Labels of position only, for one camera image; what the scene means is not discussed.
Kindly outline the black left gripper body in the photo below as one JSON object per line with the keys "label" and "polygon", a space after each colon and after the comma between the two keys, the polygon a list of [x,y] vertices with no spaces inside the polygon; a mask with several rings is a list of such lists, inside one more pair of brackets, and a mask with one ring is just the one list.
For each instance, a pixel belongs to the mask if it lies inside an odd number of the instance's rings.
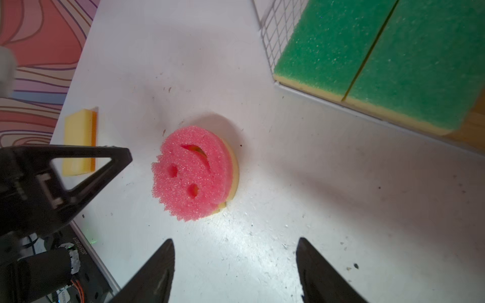
{"label": "black left gripper body", "polygon": [[66,147],[1,149],[2,236],[48,236],[72,221],[69,191],[52,163],[68,154]]}

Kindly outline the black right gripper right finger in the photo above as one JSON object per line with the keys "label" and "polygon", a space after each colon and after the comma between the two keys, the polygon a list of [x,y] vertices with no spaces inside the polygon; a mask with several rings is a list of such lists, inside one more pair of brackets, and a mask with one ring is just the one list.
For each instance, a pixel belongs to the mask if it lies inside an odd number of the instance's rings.
{"label": "black right gripper right finger", "polygon": [[366,303],[366,300],[304,237],[298,241],[296,263],[304,302]]}

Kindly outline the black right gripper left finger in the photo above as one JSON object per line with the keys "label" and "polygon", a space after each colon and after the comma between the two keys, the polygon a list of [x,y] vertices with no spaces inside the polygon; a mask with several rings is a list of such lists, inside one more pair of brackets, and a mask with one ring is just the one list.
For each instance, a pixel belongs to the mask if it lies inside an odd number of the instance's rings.
{"label": "black right gripper left finger", "polygon": [[169,302],[174,272],[174,243],[168,239],[110,302]]}

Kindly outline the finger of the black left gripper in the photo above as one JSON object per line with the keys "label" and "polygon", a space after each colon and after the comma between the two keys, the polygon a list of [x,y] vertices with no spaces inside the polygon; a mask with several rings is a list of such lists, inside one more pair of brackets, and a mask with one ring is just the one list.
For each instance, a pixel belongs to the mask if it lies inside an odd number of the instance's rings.
{"label": "finger of the black left gripper", "polygon": [[[74,188],[65,188],[53,160],[102,158],[108,163]],[[71,221],[131,162],[128,148],[116,146],[27,146],[22,148],[22,201],[55,223]]]}

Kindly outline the pink smiley sponge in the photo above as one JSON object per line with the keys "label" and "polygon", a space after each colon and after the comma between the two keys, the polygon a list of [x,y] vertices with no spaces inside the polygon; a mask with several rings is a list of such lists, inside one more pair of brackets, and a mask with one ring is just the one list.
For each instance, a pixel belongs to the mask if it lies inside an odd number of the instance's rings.
{"label": "pink smiley sponge", "polygon": [[236,195],[239,165],[230,145],[198,126],[169,135],[152,164],[153,196],[178,220],[213,215]]}

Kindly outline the yellow green sponge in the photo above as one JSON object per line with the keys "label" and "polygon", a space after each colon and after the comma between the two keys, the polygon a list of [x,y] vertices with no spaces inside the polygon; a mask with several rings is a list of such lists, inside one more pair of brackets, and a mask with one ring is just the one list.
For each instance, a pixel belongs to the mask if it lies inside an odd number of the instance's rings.
{"label": "yellow green sponge", "polygon": [[458,130],[484,88],[484,2],[400,1],[346,101],[436,135]]}
{"label": "yellow green sponge", "polygon": [[274,69],[275,80],[341,102],[394,6],[395,1],[309,1]]}

